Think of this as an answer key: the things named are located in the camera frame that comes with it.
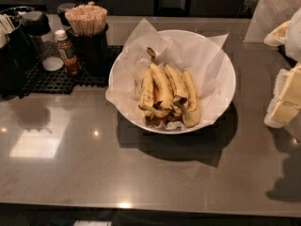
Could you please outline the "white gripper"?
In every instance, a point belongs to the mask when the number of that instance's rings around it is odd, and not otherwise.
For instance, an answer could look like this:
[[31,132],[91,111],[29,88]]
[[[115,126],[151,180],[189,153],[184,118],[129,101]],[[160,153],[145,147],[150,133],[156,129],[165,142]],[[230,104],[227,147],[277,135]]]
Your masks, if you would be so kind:
[[[276,27],[263,40],[266,45],[278,47],[285,44],[287,57],[301,61],[301,8],[290,21]],[[301,111],[301,66],[288,70],[281,69],[277,75],[273,99],[264,123],[272,128],[289,124]]]

